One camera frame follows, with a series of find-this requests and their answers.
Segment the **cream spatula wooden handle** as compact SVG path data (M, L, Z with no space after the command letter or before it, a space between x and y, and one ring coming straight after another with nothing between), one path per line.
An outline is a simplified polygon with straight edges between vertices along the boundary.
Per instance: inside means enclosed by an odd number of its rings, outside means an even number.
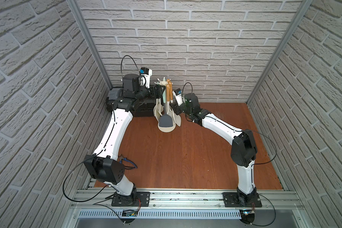
M171 89L171 82L170 80L167 81L166 84L166 114L170 113L170 89Z
M171 104L173 104L173 84L171 81L169 81L168 84L170 85L170 102L171 102ZM181 126L181 117L176 115L176 113L173 111L173 109L172 109L172 113L173 113L173 120L180 127Z

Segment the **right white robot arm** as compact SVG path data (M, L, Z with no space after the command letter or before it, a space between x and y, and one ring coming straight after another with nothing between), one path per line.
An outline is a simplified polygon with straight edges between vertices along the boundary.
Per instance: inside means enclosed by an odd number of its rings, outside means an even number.
M257 146L253 133L233 127L212 112L202 109L194 93L184 96L179 94L175 98L177 104L173 105L172 109L176 114L185 113L191 122L213 131L231 145L230 156L238 169L236 200L240 205L247 205L254 196L257 196L253 170Z

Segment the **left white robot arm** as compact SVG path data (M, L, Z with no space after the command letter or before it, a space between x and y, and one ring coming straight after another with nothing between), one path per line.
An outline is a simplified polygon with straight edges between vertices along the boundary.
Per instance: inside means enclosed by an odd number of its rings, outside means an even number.
M143 67L138 74L123 77L122 88L111 92L112 116L107 130L95 149L87 155L84 165L90 176L113 187L118 195L135 201L136 187L125 176L125 166L118 161L119 148L133 113L147 99L159 98L160 87L151 85L152 70Z

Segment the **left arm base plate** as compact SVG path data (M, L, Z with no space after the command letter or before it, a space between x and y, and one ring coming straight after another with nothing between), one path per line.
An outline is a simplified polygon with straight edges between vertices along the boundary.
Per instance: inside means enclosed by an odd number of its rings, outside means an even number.
M113 207L148 207L150 201L150 192L136 192L129 196L123 196L115 193L111 205Z

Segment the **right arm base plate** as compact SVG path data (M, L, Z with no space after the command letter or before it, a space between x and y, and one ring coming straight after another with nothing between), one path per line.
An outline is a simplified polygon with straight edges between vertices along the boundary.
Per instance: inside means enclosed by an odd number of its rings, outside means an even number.
M223 192L223 202L226 208L261 208L262 202L258 193L244 194L238 192Z

